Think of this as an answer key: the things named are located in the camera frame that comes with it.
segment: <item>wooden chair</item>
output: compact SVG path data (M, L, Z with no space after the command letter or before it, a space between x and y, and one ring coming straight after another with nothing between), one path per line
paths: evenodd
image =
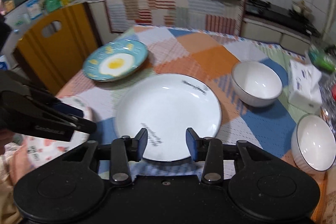
M35 73L54 95L101 46L87 8L76 4L52 12L29 29L16 46L14 56L22 69L30 78Z

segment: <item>tissue box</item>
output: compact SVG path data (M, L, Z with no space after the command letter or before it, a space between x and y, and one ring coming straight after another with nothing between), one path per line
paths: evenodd
M313 65L290 61L288 102L308 113L317 113L322 105L319 80L321 72Z

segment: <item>tablecloth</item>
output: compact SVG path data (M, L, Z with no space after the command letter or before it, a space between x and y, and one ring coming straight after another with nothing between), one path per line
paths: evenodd
M134 23L240 34L244 0L105 0L110 31Z
M303 61L303 57L287 52L279 45L194 29L135 25L123 37L147 45L150 53L143 68L113 83L94 82L80 71L58 94L78 95L88 102L97 122L97 132L90 136L91 139L110 144L116 138L117 105L134 83L158 73L180 73L204 82L218 97L222 121L217 138L223 143L248 140L294 165L290 152L291 135L305 112L288 104L287 68L291 58ZM244 60L259 61L279 75L283 93L273 105L253 108L237 97L230 73L235 63ZM202 167L202 163L194 163L190 159L170 163L142 160L130 164L133 178L137 174L200 176ZM108 170L108 161L102 161L99 169L101 177L108 178ZM224 161L224 178L231 178L234 174L233 161ZM323 174L316 175L315 180L322 189Z

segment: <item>bowl rim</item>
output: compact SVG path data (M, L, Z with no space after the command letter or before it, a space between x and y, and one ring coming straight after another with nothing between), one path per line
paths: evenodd
M299 150L300 150L300 153L301 153L302 158L304 159L304 161L305 161L305 162L307 163L307 165L308 165L310 168L312 168L313 170L318 171L318 172L325 172L325 171L329 170L329 169L333 166L333 164L334 164L334 162L335 162L335 159L336 159L336 139L335 139L335 136L334 136L333 132L330 130L331 134L334 136L333 139L334 139L334 143L335 143L335 156L334 156L334 160L333 160L333 162L331 163L331 165L330 165L327 169L325 169L325 170L318 170L318 169L312 167L312 166L306 161L305 157L304 157L303 154L302 154L302 151L301 151L301 148L300 148L300 145L299 145L299 138L298 138L298 135L297 135L297 131L298 131L298 129L299 129L299 124L300 124L301 120L303 120L303 119L304 119L305 117L307 117L307 116L316 116L316 117L320 118L323 122L325 122L325 123L327 124L327 126L328 126L329 129L330 129L330 126L329 126L328 123L327 123L325 120L323 120L320 116L318 116L318 115L316 115L316 114L307 113L307 114L303 115L303 116L300 118L300 120L298 121L298 123L297 123L297 125L296 125L296 129L295 129L295 135L296 135L297 146L298 146L298 148L299 148Z
M246 92L245 90L242 89L242 87L241 87L240 85L238 85L238 83L237 83L237 81L235 80L235 77L234 77L234 72L235 72L236 67L237 67L239 64L242 64L242 63L252 63L252 62L253 62L253 63L258 63L258 64L260 64L260 65L265 66L266 68L268 68L268 69L270 69L272 72L274 72L275 75L279 78L280 83L281 83L281 90L280 90L280 92L279 92L276 96L271 97L271 98L261 98L261 97L257 97L257 96L254 96L254 95L252 95L252 94ZM232 80L236 83L236 85L239 86L239 88L240 88L244 93L246 93L246 94L248 94L248 95L250 95L250 96L253 96L254 98L261 99L261 100L274 100L274 99L278 98L278 97L282 94L282 91L283 91L283 88L284 88L284 86L283 86L283 84L282 84L282 81L281 81L279 75L278 75L274 70L272 70L269 66L267 66L267 65L265 65L265 64L263 64L263 63L261 63L261 62L259 62L259 61L255 61L255 60L244 60L244 61L240 61L240 62L234 64L234 66L232 67L232 70L231 70L231 78L232 78Z

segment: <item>fried egg design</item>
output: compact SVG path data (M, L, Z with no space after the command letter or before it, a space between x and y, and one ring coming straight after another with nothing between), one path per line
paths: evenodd
M102 75L117 77L127 73L134 64L134 56L126 53L114 54L106 58L99 66Z

